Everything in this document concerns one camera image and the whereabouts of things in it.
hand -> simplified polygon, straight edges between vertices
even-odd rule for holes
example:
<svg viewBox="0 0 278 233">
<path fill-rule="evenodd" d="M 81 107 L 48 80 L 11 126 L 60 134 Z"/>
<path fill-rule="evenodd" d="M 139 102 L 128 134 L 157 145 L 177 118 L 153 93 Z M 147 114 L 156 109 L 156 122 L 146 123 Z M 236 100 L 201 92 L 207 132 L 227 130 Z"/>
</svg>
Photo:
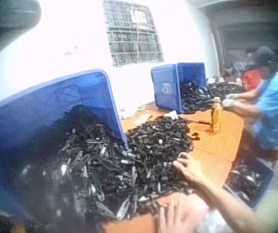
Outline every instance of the hand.
<svg viewBox="0 0 278 233">
<path fill-rule="evenodd" d="M 188 181 L 201 183 L 206 179 L 202 173 L 200 162 L 191 157 L 189 153 L 180 153 L 178 159 L 174 161 L 174 167 L 181 171 Z"/>
<path fill-rule="evenodd" d="M 174 207 L 174 201 L 171 200 L 167 217 L 165 210 L 161 207 L 159 211 L 158 233 L 189 233 L 192 231 L 192 222 L 183 219 L 183 205 L 181 199 L 178 200 L 178 206 Z"/>
<path fill-rule="evenodd" d="M 226 98 L 231 100 L 236 100 L 238 98 L 238 94 L 228 94 Z"/>
<path fill-rule="evenodd" d="M 231 108 L 233 107 L 234 105 L 234 100 L 231 100 L 231 99 L 225 99 L 222 101 L 222 105 L 225 107 L 225 108 Z"/>
</svg>

person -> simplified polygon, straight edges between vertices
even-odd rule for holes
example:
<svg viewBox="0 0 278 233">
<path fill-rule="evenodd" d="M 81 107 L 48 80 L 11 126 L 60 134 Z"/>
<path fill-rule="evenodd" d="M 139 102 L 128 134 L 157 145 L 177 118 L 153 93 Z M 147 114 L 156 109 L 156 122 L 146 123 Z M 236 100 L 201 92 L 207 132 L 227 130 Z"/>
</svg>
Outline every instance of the person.
<svg viewBox="0 0 278 233">
<path fill-rule="evenodd" d="M 261 73 L 257 69 L 245 71 L 242 74 L 242 83 L 245 91 L 257 88 L 261 82 Z"/>
<path fill-rule="evenodd" d="M 242 80 L 239 73 L 234 69 L 233 63 L 229 60 L 225 63 L 225 68 L 221 74 L 221 82 L 236 84 L 242 86 Z"/>
<path fill-rule="evenodd" d="M 244 58 L 233 62 L 234 69 L 238 72 L 240 77 L 243 72 L 253 70 L 255 68 L 255 53 L 255 48 L 247 48 L 245 50 Z"/>
<path fill-rule="evenodd" d="M 256 89 L 261 81 L 261 74 L 256 69 L 255 52 L 255 49 L 246 50 L 247 63 L 241 76 L 245 91 Z"/>
<path fill-rule="evenodd" d="M 256 66 L 262 76 L 259 86 L 249 92 L 230 94 L 223 106 L 251 117 L 256 122 L 243 132 L 243 144 L 248 145 L 255 155 L 275 161 L 273 149 L 278 146 L 278 72 L 276 57 L 268 47 L 256 52 Z M 244 103 L 239 100 L 255 101 Z"/>
<path fill-rule="evenodd" d="M 174 167 L 182 173 L 188 182 L 199 187 L 234 232 L 270 233 L 275 231 L 269 223 L 255 216 L 247 205 L 239 202 L 231 194 L 211 182 L 203 174 L 199 161 L 186 152 L 180 155 L 181 158 L 174 161 Z M 189 233 L 192 230 L 190 229 L 190 221 L 183 216 L 183 204 L 180 200 L 176 207 L 171 201 L 167 214 L 162 207 L 158 219 L 158 233 Z"/>
</svg>

crate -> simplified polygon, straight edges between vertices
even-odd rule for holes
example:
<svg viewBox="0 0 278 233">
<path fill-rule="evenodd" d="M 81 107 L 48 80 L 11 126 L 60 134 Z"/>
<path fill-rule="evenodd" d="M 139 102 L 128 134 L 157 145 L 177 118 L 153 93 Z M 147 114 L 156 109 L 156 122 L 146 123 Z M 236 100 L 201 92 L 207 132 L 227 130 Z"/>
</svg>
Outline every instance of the crate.
<svg viewBox="0 0 278 233">
<path fill-rule="evenodd" d="M 254 171 L 256 171 L 257 173 L 261 174 L 264 177 L 264 184 L 262 187 L 262 191 L 260 192 L 259 196 L 255 199 L 255 201 L 249 205 L 251 209 L 256 210 L 258 204 L 260 203 L 260 201 L 262 200 L 262 198 L 264 197 L 265 193 L 267 192 L 270 186 L 270 183 L 274 177 L 274 171 L 271 168 L 264 165 L 262 162 L 256 159 L 256 157 L 252 155 L 245 155 L 245 162 L 248 165 L 248 167 L 251 167 Z M 225 188 L 233 196 L 235 196 L 238 199 L 241 199 L 240 197 L 238 197 L 238 195 L 236 195 L 236 193 L 232 190 L 232 188 L 229 185 L 225 184 Z"/>
<path fill-rule="evenodd" d="M 78 104 L 91 110 L 118 140 L 127 144 L 109 78 L 102 70 L 42 83 L 0 102 L 0 209 L 14 216 L 22 217 L 24 213 L 15 195 L 6 188 L 15 182 L 6 174 L 8 161 L 17 160 L 11 151 L 22 147 L 36 130 L 52 125 Z"/>
<path fill-rule="evenodd" d="M 180 83 L 194 81 L 206 86 L 204 63 L 177 63 L 151 69 L 154 97 L 157 107 L 183 113 Z"/>
</svg>

yellow bottle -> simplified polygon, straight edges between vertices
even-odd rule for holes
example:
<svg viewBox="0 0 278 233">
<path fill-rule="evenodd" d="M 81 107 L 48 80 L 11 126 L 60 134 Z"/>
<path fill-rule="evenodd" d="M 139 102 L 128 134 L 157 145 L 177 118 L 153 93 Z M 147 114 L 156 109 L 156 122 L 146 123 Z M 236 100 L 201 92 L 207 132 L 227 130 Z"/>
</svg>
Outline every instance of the yellow bottle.
<svg viewBox="0 0 278 233">
<path fill-rule="evenodd" d="M 214 100 L 214 105 L 211 110 L 210 131 L 212 133 L 217 133 L 220 131 L 222 107 L 221 107 L 221 100 L 219 97 L 215 97 L 213 100 Z"/>
</svg>

wooden table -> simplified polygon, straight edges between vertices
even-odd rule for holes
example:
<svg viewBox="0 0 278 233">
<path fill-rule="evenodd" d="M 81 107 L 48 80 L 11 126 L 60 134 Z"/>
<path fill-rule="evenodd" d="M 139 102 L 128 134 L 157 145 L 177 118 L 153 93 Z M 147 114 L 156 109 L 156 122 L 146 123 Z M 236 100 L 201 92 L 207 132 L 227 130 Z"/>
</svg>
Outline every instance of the wooden table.
<svg viewBox="0 0 278 233">
<path fill-rule="evenodd" d="M 122 120 L 123 131 L 136 127 L 134 121 L 141 114 L 151 114 L 149 120 L 154 120 L 158 116 L 164 115 L 168 111 L 158 109 L 153 103 L 149 104 L 150 109 L 137 112 L 133 117 Z M 185 118 L 210 120 L 210 110 L 197 112 L 193 115 L 183 115 Z M 243 130 L 243 119 L 239 116 L 223 111 L 221 130 L 218 134 L 212 135 L 207 132 L 209 126 L 191 123 L 188 125 L 191 133 L 198 132 L 200 141 L 194 141 L 194 150 L 190 155 L 197 158 L 201 163 L 203 173 L 216 185 L 222 186 L 231 169 L 237 149 L 240 143 Z M 168 197 L 161 198 L 159 203 L 168 203 L 170 200 L 176 201 L 181 198 L 185 205 L 185 213 L 190 221 L 196 226 L 205 215 L 209 207 L 195 194 L 186 196 L 175 193 Z M 105 226 L 106 233 L 154 233 L 157 224 L 151 215 L 136 217 L 132 220 L 116 221 Z"/>
<path fill-rule="evenodd" d="M 210 114 L 211 110 L 207 110 L 205 112 L 196 112 L 193 115 L 183 115 L 183 117 L 210 121 Z M 243 118 L 239 115 L 222 111 L 221 126 L 218 133 L 210 133 L 209 125 L 190 123 L 188 127 L 191 132 L 198 132 L 201 138 L 199 141 L 193 141 L 196 148 L 233 162 L 240 144 L 243 123 Z"/>
</svg>

